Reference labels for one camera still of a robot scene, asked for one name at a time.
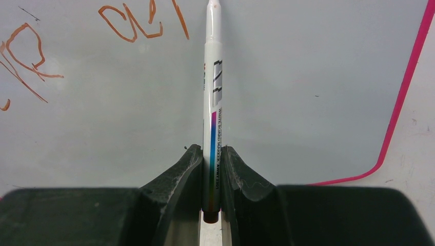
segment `scuffed black surface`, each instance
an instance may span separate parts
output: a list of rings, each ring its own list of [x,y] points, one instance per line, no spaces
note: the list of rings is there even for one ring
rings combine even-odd
[[[222,148],[223,245],[289,245],[275,186],[248,167],[233,147]]]
[[[224,246],[433,246],[414,207],[398,191],[275,187],[232,147],[222,155]]]
[[[140,189],[11,192],[0,201],[0,245],[199,245],[201,163],[192,145]]]
[[[294,245],[433,245],[399,191],[308,186],[278,186],[278,191]]]

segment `white marker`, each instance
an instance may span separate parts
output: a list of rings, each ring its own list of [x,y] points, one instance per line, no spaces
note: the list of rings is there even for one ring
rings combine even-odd
[[[221,140],[222,140],[222,43],[221,5],[209,0],[207,5],[204,52],[204,137],[203,201],[204,222],[216,223],[221,209]]]

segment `pink line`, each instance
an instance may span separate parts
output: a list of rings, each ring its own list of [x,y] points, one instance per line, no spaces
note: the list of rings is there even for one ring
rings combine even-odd
[[[355,181],[361,178],[365,178],[370,174],[376,172],[384,162],[385,155],[387,154],[388,146],[390,145],[391,138],[393,136],[394,128],[396,127],[397,120],[399,119],[400,111],[405,101],[406,92],[411,84],[412,75],[417,66],[417,62],[420,57],[420,53],[423,49],[424,41],[432,22],[433,14],[435,12],[435,0],[429,0],[427,2],[426,10],[423,14],[423,19],[420,24],[419,32],[417,33],[414,47],[412,48],[411,57],[409,58],[408,66],[406,67],[405,75],[403,76],[402,85],[400,86],[399,94],[397,95],[396,105],[394,106],[393,113],[391,114],[390,123],[388,124],[387,132],[385,133],[384,143],[382,144],[381,152],[379,153],[378,162],[372,169],[361,175],[349,178],[340,178],[330,181],[324,181],[319,183],[313,183],[313,186],[325,186],[332,185],[334,183],[342,183],[348,181]]]

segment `marker barrel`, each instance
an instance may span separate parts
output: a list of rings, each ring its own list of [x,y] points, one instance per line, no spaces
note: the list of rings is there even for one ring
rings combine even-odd
[[[222,44],[208,40],[204,54],[204,139],[203,202],[204,221],[217,222],[221,209],[222,147]]]

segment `gray background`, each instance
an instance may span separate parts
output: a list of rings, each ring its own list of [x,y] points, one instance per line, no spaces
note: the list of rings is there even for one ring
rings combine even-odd
[[[202,144],[206,1],[126,0],[149,33],[119,38],[98,15],[122,2],[6,1],[0,40],[28,22],[47,61],[39,78],[14,64],[49,103],[0,67],[0,194],[14,186],[141,186]],[[222,0],[223,144],[271,182],[362,174],[376,163],[426,0]],[[26,9],[40,19],[21,10]],[[129,23],[105,12],[131,37]],[[11,45],[40,60],[35,37]]]

